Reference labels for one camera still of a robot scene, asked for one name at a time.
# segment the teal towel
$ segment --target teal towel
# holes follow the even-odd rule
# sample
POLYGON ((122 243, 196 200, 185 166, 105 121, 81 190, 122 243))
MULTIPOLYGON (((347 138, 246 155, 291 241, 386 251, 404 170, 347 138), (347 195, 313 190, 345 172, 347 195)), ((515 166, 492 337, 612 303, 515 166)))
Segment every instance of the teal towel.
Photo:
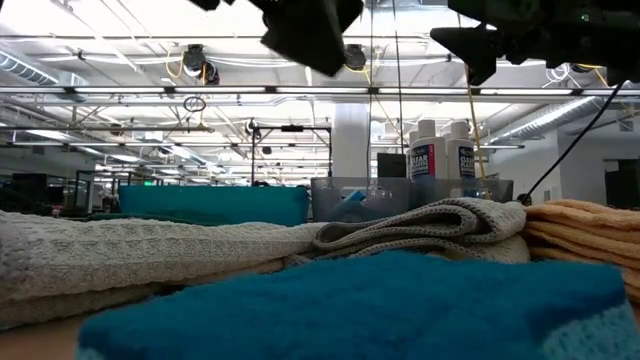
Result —
POLYGON ((631 360, 638 340, 613 267, 389 252, 95 315, 77 358, 631 360))

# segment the stack of towels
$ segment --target stack of towels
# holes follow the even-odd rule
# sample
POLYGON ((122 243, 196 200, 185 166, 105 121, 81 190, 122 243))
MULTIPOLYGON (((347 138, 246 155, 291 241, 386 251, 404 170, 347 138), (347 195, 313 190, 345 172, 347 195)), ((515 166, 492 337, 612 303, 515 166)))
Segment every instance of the stack of towels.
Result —
POLYGON ((640 304, 640 212, 576 200, 550 201, 526 211, 523 234, 534 259, 617 265, 629 299, 640 304))

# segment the fluorescent light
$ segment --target fluorescent light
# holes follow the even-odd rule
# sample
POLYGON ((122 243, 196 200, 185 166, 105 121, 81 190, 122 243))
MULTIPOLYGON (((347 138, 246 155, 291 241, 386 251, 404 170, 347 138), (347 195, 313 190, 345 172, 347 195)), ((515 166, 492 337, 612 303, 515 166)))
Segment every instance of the fluorescent light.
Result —
POLYGON ((4 94, 64 94, 65 91, 60 87, 47 87, 47 86, 13 86, 13 87, 0 87, 0 93, 4 94))
POLYGON ((189 93, 189 94, 200 94, 200 93, 226 93, 226 94, 236 94, 236 93, 263 93, 265 92, 264 87, 260 86, 193 86, 193 87, 177 87, 175 91, 178 93, 189 93))
POLYGON ((119 143, 70 143, 71 146, 100 146, 100 147, 115 147, 120 146, 119 143))
POLYGON ((49 139, 54 139, 54 140, 69 140, 71 139, 70 136, 63 134, 59 131, 51 131, 51 130, 28 130, 27 131, 29 134, 33 134, 33 135, 38 135, 38 136, 42 136, 42 137, 46 137, 49 139))
POLYGON ((125 143, 125 146, 131 147, 145 147, 145 146, 173 146, 174 143, 158 143, 158 142, 138 142, 138 143, 125 143))
MULTIPOLYGON (((380 88, 380 94, 399 94, 398 88, 380 88)), ((403 94, 409 95, 465 95, 467 89, 446 89, 446 88, 402 88, 403 94)))
POLYGON ((55 142, 15 142, 11 143, 11 145, 16 146, 63 146, 63 143, 55 143, 55 142))
POLYGON ((77 93, 80 94, 162 94, 162 87, 76 87, 77 93))
POLYGON ((289 94, 366 94, 369 92, 369 89, 347 87, 278 87, 276 91, 289 94))
POLYGON ((91 155, 96 155, 96 156, 102 156, 102 155, 104 155, 103 153, 101 153, 101 152, 100 152, 100 151, 98 151, 98 150, 93 150, 93 149, 91 149, 91 148, 87 148, 87 147, 84 147, 84 146, 80 146, 80 147, 78 147, 78 149, 80 149, 80 150, 82 150, 82 151, 84 151, 84 152, 86 152, 86 153, 89 153, 89 154, 91 154, 91 155))
POLYGON ((160 172, 163 172, 163 173, 169 174, 169 175, 180 175, 180 171, 179 170, 174 170, 174 169, 162 169, 162 170, 160 170, 160 172))
POLYGON ((118 159, 120 161, 125 161, 125 162, 138 162, 140 161, 139 158, 135 157, 135 156, 131 156, 131 155, 109 155, 114 159, 118 159))
POLYGON ((573 89, 481 89, 481 95, 571 95, 573 89))
MULTIPOLYGON (((613 89, 583 90, 582 95, 588 96, 608 96, 611 95, 613 89)), ((640 96, 640 90, 622 89, 618 92, 618 96, 640 96)))

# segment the blue object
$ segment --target blue object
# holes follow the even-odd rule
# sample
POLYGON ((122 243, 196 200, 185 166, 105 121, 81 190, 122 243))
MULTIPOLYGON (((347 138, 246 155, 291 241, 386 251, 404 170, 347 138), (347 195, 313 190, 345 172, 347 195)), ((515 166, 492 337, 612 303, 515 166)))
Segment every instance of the blue object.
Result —
POLYGON ((188 288, 91 317, 80 360, 639 359, 617 269, 388 252, 188 288))
POLYGON ((295 226, 307 222, 304 188, 122 186, 120 208, 126 214, 158 215, 197 223, 267 222, 295 226))

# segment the metal frame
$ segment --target metal frame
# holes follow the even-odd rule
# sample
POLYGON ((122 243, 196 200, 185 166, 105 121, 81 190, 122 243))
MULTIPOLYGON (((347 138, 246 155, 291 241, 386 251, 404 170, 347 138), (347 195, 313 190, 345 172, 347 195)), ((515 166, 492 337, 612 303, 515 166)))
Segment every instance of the metal frame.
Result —
MULTIPOLYGON (((254 182, 256 179, 256 146, 260 145, 262 143, 262 141, 267 138, 273 131, 282 131, 282 132, 304 132, 305 130, 307 131, 311 131, 313 133, 316 133, 317 130, 324 130, 327 133, 329 133, 329 143, 327 144, 327 142, 325 142, 324 140, 322 140, 322 138, 320 138, 318 136, 318 138, 321 139, 321 141, 324 143, 324 146, 327 146, 329 148, 329 177, 333 176, 333 167, 332 167, 332 160, 333 160, 333 136, 331 134, 331 127, 329 126, 299 126, 299 125, 283 125, 283 126, 255 126, 253 128, 253 131, 251 132, 251 186, 255 186, 254 182), (256 131, 259 130, 266 130, 267 133, 265 133, 262 138, 260 139, 260 141, 258 141, 256 143, 256 131)), ((295 147, 298 144, 278 144, 281 147, 284 146, 292 146, 295 147)), ((269 147, 278 147, 278 146, 271 146, 271 144, 263 144, 264 146, 269 146, 269 147)))

